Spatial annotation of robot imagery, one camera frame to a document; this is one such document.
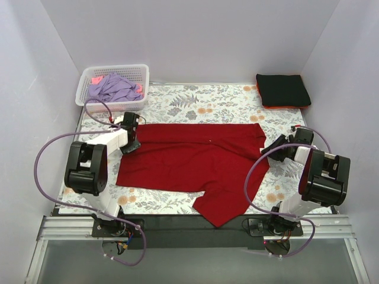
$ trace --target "folded black cloth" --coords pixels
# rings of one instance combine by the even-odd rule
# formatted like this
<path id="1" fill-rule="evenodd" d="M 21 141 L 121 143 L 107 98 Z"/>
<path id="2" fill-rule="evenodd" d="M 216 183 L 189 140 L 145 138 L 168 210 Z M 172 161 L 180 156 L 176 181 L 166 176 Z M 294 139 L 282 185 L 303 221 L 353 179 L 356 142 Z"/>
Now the folded black cloth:
<path id="1" fill-rule="evenodd" d="M 307 108 L 311 102 L 300 75 L 256 75 L 265 108 Z"/>

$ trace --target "laundry basket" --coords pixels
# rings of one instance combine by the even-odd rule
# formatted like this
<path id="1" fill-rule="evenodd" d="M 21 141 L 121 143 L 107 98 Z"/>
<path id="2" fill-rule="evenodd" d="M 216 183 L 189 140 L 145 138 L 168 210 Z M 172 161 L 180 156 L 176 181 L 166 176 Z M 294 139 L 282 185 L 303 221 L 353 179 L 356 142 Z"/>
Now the laundry basket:
<path id="1" fill-rule="evenodd" d="M 134 65 L 111 65 L 89 67 L 83 71 L 76 90 L 75 102 L 79 106 L 84 106 L 84 102 L 88 97 L 88 86 L 91 84 L 91 78 L 98 76 L 106 76 L 108 74 L 118 74 L 130 81 L 142 85 L 143 99 L 131 102 L 107 102 L 107 106 L 112 111 L 137 111 L 142 109 L 147 101 L 147 92 L 149 90 L 149 67 L 145 64 Z M 101 103 L 88 103 L 87 109 L 91 112 L 106 111 L 107 109 Z"/>

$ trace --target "white wall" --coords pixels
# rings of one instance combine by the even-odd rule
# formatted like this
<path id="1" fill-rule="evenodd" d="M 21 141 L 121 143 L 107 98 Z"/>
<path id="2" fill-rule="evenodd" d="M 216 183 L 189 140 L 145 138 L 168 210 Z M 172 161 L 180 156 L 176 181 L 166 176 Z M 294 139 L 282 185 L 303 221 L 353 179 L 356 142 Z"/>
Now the white wall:
<path id="1" fill-rule="evenodd" d="M 340 1 L 302 71 L 309 126 L 351 158 L 346 201 L 372 283 L 379 282 L 379 2 Z"/>
<path id="2" fill-rule="evenodd" d="M 41 0 L 79 71 L 146 63 L 161 82 L 300 73 L 338 0 Z"/>
<path id="3" fill-rule="evenodd" d="M 0 1 L 0 29 L 0 283 L 24 283 L 42 216 L 53 208 L 34 185 L 34 158 L 49 138 L 75 130 L 79 72 L 40 1 Z M 53 196 L 70 141 L 42 159 Z"/>

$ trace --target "red shirt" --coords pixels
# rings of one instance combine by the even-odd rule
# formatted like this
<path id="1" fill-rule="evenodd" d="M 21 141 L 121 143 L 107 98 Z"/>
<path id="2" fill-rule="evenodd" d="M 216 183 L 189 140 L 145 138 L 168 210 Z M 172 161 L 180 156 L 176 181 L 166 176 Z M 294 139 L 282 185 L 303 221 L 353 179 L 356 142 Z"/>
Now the red shirt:
<path id="1" fill-rule="evenodd" d="M 243 184 L 266 139 L 259 124 L 148 124 L 137 138 L 142 146 L 121 159 L 117 185 L 205 191 L 193 207 L 216 227 L 246 212 Z M 251 200 L 268 168 L 265 159 L 250 178 Z"/>

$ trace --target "floral tablecloth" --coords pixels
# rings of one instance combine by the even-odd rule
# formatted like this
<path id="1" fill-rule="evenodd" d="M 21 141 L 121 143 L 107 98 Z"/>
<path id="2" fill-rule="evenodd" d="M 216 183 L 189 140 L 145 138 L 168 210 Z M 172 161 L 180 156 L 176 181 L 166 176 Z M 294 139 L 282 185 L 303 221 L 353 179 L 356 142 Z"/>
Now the floral tablecloth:
<path id="1" fill-rule="evenodd" d="M 266 134 L 265 147 L 280 134 L 290 133 L 290 126 L 304 124 L 299 109 L 264 109 L 252 85 L 153 85 L 149 87 L 148 102 L 138 114 L 147 123 L 259 123 Z M 95 114 L 106 120 L 107 113 Z M 83 116 L 81 131 L 106 129 L 87 115 Z M 96 137 L 80 135 L 79 141 Z M 121 152 L 108 158 L 108 183 L 112 198 L 116 199 L 126 214 L 197 214 L 192 204 L 203 192 L 183 193 L 116 186 Z M 286 159 L 284 163 L 269 161 L 270 169 L 255 196 L 254 204 L 271 207 L 297 192 L 302 165 Z M 73 204 L 89 205 L 85 198 L 70 188 L 63 187 L 61 199 Z M 60 214 L 88 214 L 82 209 L 61 206 Z M 253 208 L 247 214 L 259 213 Z M 328 214 L 329 208 L 319 208 L 312 213 Z"/>

